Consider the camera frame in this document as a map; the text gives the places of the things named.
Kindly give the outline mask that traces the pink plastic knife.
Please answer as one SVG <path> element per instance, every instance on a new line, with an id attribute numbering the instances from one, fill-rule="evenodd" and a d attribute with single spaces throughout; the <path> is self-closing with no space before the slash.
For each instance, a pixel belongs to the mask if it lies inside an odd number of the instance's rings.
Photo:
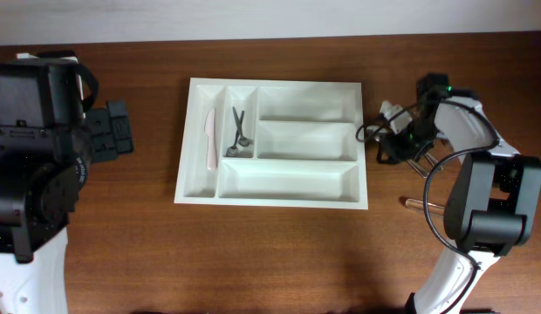
<path id="1" fill-rule="evenodd" d="M 208 148 L 206 156 L 206 167 L 208 170 L 217 169 L 217 154 L 216 154 L 216 109 L 209 110 L 206 120 L 204 131 L 208 136 Z"/>

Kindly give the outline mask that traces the small dark teaspoon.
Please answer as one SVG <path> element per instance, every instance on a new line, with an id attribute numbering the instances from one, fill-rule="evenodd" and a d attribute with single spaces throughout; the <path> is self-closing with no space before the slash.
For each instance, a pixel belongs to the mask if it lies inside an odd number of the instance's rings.
<path id="1" fill-rule="evenodd" d="M 240 138 L 240 126 L 242 125 L 242 121 L 241 121 L 240 117 L 238 116 L 235 107 L 232 107 L 232 112 L 233 112 L 234 121 L 235 121 L 235 124 L 236 124 L 236 134 L 235 134 L 233 144 L 230 147 L 228 147 L 227 150 L 226 150 L 226 154 L 225 154 L 226 157 L 235 157 L 239 153 L 239 150 L 237 148 L 237 144 L 238 144 L 238 141 L 239 141 L 239 138 Z"/>
<path id="2" fill-rule="evenodd" d="M 236 130 L 238 132 L 237 143 L 241 147 L 249 147 L 252 144 L 252 140 L 243 135 L 243 120 L 240 117 L 240 115 L 237 113 L 237 110 L 235 107 L 232 107 L 232 112 L 233 112 L 235 123 L 236 123 Z"/>

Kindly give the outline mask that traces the steel spoon tray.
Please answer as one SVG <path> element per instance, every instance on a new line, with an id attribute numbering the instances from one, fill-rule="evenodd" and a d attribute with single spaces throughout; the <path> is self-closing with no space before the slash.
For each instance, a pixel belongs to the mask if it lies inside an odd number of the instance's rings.
<path id="1" fill-rule="evenodd" d="M 421 177 L 428 177 L 428 170 L 414 160 L 407 160 L 407 164 Z"/>

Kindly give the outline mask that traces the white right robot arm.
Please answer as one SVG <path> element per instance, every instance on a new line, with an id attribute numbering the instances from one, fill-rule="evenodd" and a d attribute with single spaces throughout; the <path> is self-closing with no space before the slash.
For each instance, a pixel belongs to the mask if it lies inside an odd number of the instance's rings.
<path id="1" fill-rule="evenodd" d="M 451 154 L 425 175 L 422 211 L 443 245 L 433 273 L 412 293 L 406 313 L 459 313 L 485 271 L 531 237 L 541 191 L 541 160 L 509 145 L 470 89 L 455 88 L 445 74 L 429 73 L 416 84 L 411 106 L 384 102 L 379 116 L 356 133 L 379 144 L 377 161 L 395 165 L 418 161 L 437 140 Z M 443 231 L 428 203 L 434 176 L 452 160 L 461 163 L 444 207 Z"/>

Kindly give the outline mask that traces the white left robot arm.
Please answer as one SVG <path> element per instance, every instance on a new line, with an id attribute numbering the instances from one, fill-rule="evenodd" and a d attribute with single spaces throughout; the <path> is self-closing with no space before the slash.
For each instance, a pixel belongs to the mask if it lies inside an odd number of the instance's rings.
<path id="1" fill-rule="evenodd" d="M 68 224 L 92 165 L 134 150 L 126 104 L 73 51 L 0 64 L 0 313 L 65 313 Z"/>

